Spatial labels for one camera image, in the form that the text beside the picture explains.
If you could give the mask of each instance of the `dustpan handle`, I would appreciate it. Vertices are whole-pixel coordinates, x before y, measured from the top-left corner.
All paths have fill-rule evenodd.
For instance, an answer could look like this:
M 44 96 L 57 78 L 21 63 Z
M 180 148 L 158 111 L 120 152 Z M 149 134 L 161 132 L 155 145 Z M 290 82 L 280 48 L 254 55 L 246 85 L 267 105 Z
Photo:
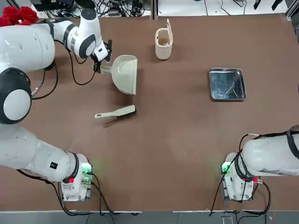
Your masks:
M 111 73 L 111 70 L 112 70 L 112 67 L 110 67 L 110 66 L 100 66 L 100 70 L 102 71 L 102 72 L 110 72 Z

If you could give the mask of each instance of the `brown table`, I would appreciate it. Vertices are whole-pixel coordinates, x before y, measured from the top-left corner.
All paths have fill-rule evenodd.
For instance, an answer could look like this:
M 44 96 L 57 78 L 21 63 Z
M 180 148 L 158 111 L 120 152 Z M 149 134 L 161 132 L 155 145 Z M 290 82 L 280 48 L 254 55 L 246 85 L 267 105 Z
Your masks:
M 136 96 L 120 93 L 109 75 L 87 86 L 71 76 L 66 50 L 57 44 L 58 88 L 32 105 L 22 122 L 38 138 L 61 149 L 85 154 L 95 166 L 113 210 L 205 210 L 211 208 L 226 155 L 238 150 L 246 133 L 272 133 L 298 123 L 299 46 L 283 14 L 170 18 L 174 35 L 167 61 L 155 56 L 155 31 L 166 18 L 101 19 L 104 40 L 113 40 L 112 61 L 138 58 Z M 92 61 L 75 63 L 75 76 L 92 75 Z M 243 70 L 247 99 L 216 103 L 209 98 L 211 67 Z M 42 72 L 30 74 L 32 88 Z M 46 73 L 39 95 L 55 82 Z M 94 114 L 135 104 L 126 119 L 94 119 Z M 60 210 L 50 185 L 1 167 L 0 210 Z M 298 210 L 297 177 L 263 178 L 272 191 L 273 210 Z M 228 209 L 263 209 L 263 187 L 254 201 Z M 70 209 L 98 210 L 89 203 Z M 221 194 L 216 207 L 222 210 Z

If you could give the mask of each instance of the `white shelf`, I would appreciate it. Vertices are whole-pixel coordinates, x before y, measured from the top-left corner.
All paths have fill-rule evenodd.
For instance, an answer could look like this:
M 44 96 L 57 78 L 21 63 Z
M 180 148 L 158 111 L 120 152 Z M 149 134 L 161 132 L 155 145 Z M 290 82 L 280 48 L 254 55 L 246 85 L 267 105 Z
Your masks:
M 277 8 L 272 11 L 274 0 L 261 0 L 259 6 L 254 10 L 255 0 L 247 0 L 245 15 L 249 14 L 276 14 L 285 13 L 288 9 L 283 0 Z M 226 15 L 221 10 L 221 0 L 206 0 L 208 15 Z M 233 0 L 223 0 L 222 6 L 231 15 L 243 15 L 244 7 L 239 7 Z M 159 0 L 158 16 L 201 16 L 206 15 L 204 0 Z
M 40 18 L 40 19 L 48 18 L 47 14 L 46 14 L 45 12 L 38 12 L 38 11 L 36 10 L 36 8 L 35 8 L 33 5 L 31 6 L 31 9 L 34 10 L 35 12 L 37 12 L 37 16 L 38 16 L 38 18 Z M 102 6 L 100 7 L 100 11 L 101 11 L 101 12 L 104 12 L 104 11 L 106 11 L 107 9 L 108 9 L 108 8 L 107 8 L 105 5 L 102 5 Z M 56 15 L 56 10 L 51 11 L 51 12 L 52 12 L 54 15 Z M 80 15 L 81 15 L 80 10 L 79 10 L 78 8 L 76 8 L 76 10 L 73 12 L 73 14 L 74 14 L 74 15 L 77 15 L 77 16 L 80 16 Z M 147 15 L 150 15 L 150 10 L 145 10 L 142 16 L 147 16 Z

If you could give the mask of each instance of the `metal tray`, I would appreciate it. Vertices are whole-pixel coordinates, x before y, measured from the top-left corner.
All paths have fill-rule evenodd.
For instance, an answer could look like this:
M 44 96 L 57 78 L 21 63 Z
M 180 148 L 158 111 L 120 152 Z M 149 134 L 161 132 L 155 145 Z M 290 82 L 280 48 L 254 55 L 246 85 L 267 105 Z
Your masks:
M 211 68 L 209 76 L 214 100 L 243 101 L 246 98 L 241 69 Z

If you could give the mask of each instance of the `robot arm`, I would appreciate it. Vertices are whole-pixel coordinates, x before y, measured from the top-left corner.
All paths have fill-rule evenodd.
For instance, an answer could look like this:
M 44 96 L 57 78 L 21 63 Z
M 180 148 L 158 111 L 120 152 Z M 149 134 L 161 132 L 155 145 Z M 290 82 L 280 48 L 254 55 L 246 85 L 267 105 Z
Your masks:
M 31 26 L 46 30 L 53 36 L 54 40 L 62 42 L 65 48 L 80 58 L 93 55 L 95 62 L 110 61 L 112 46 L 105 46 L 101 36 L 99 19 L 95 11 L 91 9 L 82 10 L 79 27 L 67 18 Z
M 251 200 L 257 177 L 299 175 L 297 146 L 299 134 L 292 129 L 247 141 L 240 154 L 230 153 L 221 166 L 225 173 L 224 197 L 232 201 Z
M 82 154 L 52 146 L 18 125 L 32 103 L 26 72 L 48 67 L 54 60 L 54 40 L 81 58 L 92 56 L 99 67 L 109 61 L 93 10 L 84 9 L 76 27 L 68 19 L 31 26 L 0 28 L 0 165 L 25 169 L 52 182 L 61 182 L 65 201 L 84 201 L 91 190 L 92 167 Z

